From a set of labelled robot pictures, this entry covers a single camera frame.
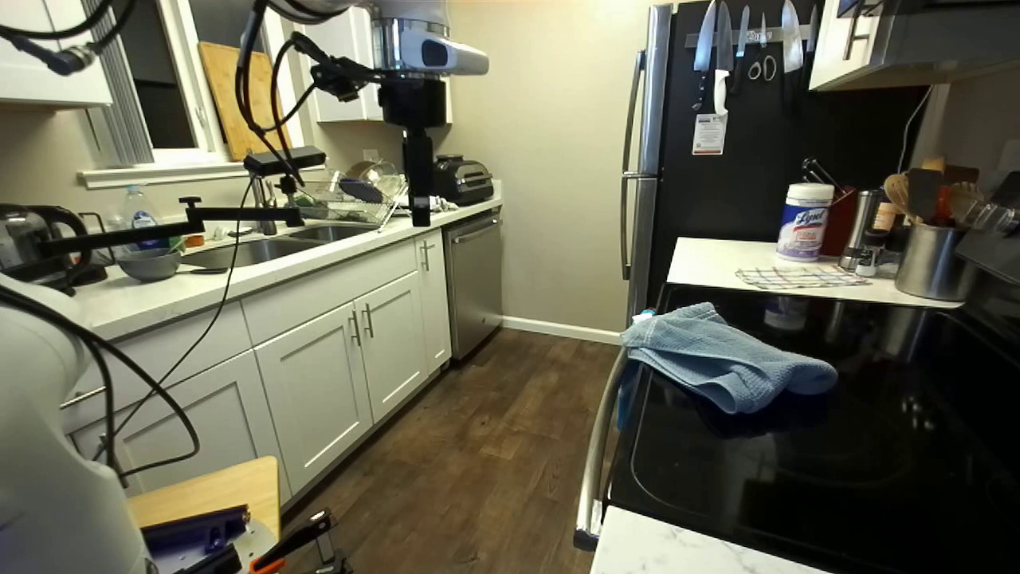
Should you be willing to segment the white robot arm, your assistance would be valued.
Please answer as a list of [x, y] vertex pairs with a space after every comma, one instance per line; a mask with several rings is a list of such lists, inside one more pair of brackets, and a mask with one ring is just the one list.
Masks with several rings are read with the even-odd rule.
[[85, 370], [70, 333], [0, 306], [0, 574], [145, 574], [116, 473], [72, 449], [61, 401]]

